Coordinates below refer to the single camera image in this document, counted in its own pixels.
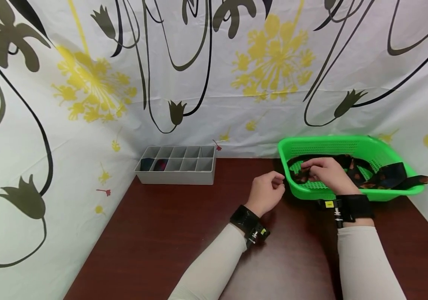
basket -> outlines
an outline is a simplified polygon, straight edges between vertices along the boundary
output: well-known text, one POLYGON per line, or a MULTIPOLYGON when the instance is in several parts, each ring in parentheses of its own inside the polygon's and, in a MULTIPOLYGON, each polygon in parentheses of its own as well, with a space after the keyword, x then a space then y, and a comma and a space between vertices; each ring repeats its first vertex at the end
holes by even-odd
MULTIPOLYGON (((321 181, 308 181, 302 185, 295 183, 290 177, 287 161, 293 157, 303 154, 350 154, 355 158, 361 158, 368 161, 376 172, 384 165, 403 162, 407 177, 417 175, 417 173, 402 160, 402 158, 386 143, 381 140, 363 135, 347 136, 307 136, 307 137, 288 137, 281 140, 278 144, 280 160, 284 167, 287 182, 289 182, 290 191, 294 196, 304 200, 334 200, 334 193, 326 187, 321 181)), ((299 161, 290 167, 290 170, 296 173, 300 170, 302 161, 299 161)), ((366 179, 372 177, 372 174, 360 168, 366 179)), ((367 190, 361 189, 370 201, 389 201, 401 195, 416 195, 422 192, 423 185, 412 187, 409 190, 367 190)))

brown tabletop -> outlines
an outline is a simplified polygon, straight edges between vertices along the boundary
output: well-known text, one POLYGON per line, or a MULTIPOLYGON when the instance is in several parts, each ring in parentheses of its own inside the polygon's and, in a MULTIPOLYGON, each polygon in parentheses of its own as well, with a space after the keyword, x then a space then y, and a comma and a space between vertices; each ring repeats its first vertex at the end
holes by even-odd
MULTIPOLYGON (((273 168, 278 160, 217 159, 213 186, 143 185, 136 178, 65 300, 167 299, 245 203, 252 179, 273 168)), ((374 203, 374 211, 407 299, 428 300, 428 222, 405 197, 374 203)), ((342 299, 332 212, 287 190, 263 221, 270 237, 244 253, 221 299, 342 299)))

wrist strap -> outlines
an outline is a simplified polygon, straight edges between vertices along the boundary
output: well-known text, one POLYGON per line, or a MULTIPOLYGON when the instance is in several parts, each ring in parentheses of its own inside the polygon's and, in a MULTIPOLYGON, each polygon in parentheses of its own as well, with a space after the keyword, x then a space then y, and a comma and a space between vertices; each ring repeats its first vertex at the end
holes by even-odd
POLYGON ((257 238, 265 240, 270 234, 270 231, 260 223, 259 217, 243 205, 240 205, 230 217, 230 223, 245 233, 248 248, 257 242, 257 238))
POLYGON ((344 222, 355 222, 356 218, 374 218, 366 195, 340 195, 337 196, 340 215, 344 222))

beige arm sleeve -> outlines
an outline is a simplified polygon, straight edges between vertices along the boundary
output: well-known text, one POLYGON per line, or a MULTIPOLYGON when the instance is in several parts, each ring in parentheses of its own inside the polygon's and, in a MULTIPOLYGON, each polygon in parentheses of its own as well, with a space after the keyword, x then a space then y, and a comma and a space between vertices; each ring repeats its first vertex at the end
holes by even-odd
POLYGON ((245 239, 232 224, 224 230, 189 266, 169 300, 217 300, 232 276, 245 239))
POLYGON ((344 300, 405 300, 375 227, 341 228, 338 237, 344 300))
MULTIPOLYGON (((341 228, 338 236, 344 300, 405 300, 375 227, 341 228)), ((218 300, 245 250, 243 235, 228 224, 189 266, 169 300, 218 300)))

black tulip print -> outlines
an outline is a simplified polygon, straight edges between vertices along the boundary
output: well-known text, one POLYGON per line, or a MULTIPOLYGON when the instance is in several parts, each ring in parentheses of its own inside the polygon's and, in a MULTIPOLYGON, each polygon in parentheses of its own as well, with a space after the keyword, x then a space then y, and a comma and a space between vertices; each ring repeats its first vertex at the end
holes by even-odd
POLYGON ((108 38, 115 38, 115 28, 112 24, 112 21, 109 17, 109 12, 107 12, 107 8, 104 8, 102 5, 100 6, 99 12, 94 10, 94 14, 91 17, 95 20, 95 22, 102 29, 104 34, 108 38))
MULTIPOLYGON (((37 29, 41 28, 40 30, 44 37, 47 38, 47 35, 45 32, 43 32, 43 27, 40 23, 40 21, 36 21, 36 14, 31 11, 30 15, 27 13, 31 7, 30 5, 27 6, 26 1, 13 1, 12 5, 16 7, 16 5, 23 5, 23 12, 27 15, 24 15, 26 19, 28 19, 30 22, 36 23, 35 27, 37 29)), ((0 0, 0 67, 7 68, 8 67, 8 54, 9 54, 9 45, 14 44, 17 46, 18 50, 23 53, 25 57, 25 65, 28 70, 31 72, 37 72, 40 68, 39 59, 37 57, 37 54, 35 53, 34 49, 28 44, 24 39, 25 38, 35 38, 38 41, 40 41, 43 45, 45 45, 47 48, 50 48, 49 43, 46 41, 46 39, 39 34, 35 29, 30 27, 30 25, 27 25, 25 23, 15 23, 15 13, 12 10, 11 6, 8 4, 6 0, 0 0)), ((43 137, 44 147, 46 151, 46 157, 47 157, 47 163, 48 163, 48 173, 47 173, 47 179, 44 183, 44 186, 42 189, 39 190, 36 188, 33 180, 33 174, 29 176, 28 182, 25 182, 24 179, 21 177, 19 179, 19 183, 17 187, 2 187, 1 189, 5 193, 1 193, 0 197, 6 199, 8 202, 10 202, 12 205, 14 205, 20 212, 25 214, 27 217, 32 219, 39 219, 42 221, 43 224, 43 231, 44 231, 44 237, 43 240, 40 242, 40 244, 34 249, 31 253, 24 256, 21 259, 18 259, 17 261, 10 262, 10 263, 0 263, 0 268, 8 268, 14 265, 17 265, 24 260, 28 259, 30 256, 34 255, 40 247, 44 244, 46 237, 47 237, 47 225, 46 221, 44 219, 45 215, 45 203, 43 200, 43 195, 49 190, 50 184, 52 183, 53 179, 53 157, 52 152, 50 151, 49 141, 47 139, 46 132, 40 123, 39 118, 36 116, 32 108, 29 106, 27 101, 22 97, 22 95, 17 91, 17 88, 15 88, 12 83, 9 81, 9 79, 5 76, 5 74, 0 69, 0 76, 2 79, 7 83, 7 85, 12 89, 12 91, 17 95, 17 97, 21 100, 21 102, 24 104, 24 106, 27 108, 28 111, 30 111, 31 115, 34 117, 34 120, 37 123, 37 126, 39 127, 40 133, 43 137)), ((0 124, 2 123, 3 117, 5 116, 6 111, 6 101, 4 98, 4 93, 2 91, 2 88, 0 86, 0 124)))
POLYGON ((34 185, 33 178, 31 174, 27 183, 20 177, 18 187, 1 187, 5 194, 0 194, 0 197, 11 202, 29 218, 41 219, 45 215, 45 203, 34 185))
POLYGON ((237 31, 239 30, 240 15, 239 7, 243 6, 247 9, 251 17, 255 17, 257 14, 257 8, 255 7, 254 0, 225 0, 214 14, 213 28, 214 31, 219 31, 220 25, 224 22, 224 18, 229 13, 230 16, 230 27, 229 27, 229 38, 235 38, 237 31))
POLYGON ((186 105, 186 103, 182 105, 182 101, 179 104, 175 104, 172 100, 169 102, 170 120, 174 125, 180 125, 182 122, 183 111, 186 105))
POLYGON ((15 14, 6 0, 0 0, 0 21, 0 66, 4 69, 9 66, 9 45, 14 44, 24 55, 27 69, 37 72, 40 68, 39 58, 25 38, 36 38, 48 48, 49 43, 30 25, 25 23, 14 25, 15 14))
POLYGON ((40 33, 43 34, 45 38, 49 39, 49 37, 47 37, 45 28, 39 19, 39 16, 37 16, 37 13, 27 0, 9 0, 9 2, 25 19, 27 19, 38 31, 40 31, 40 33))

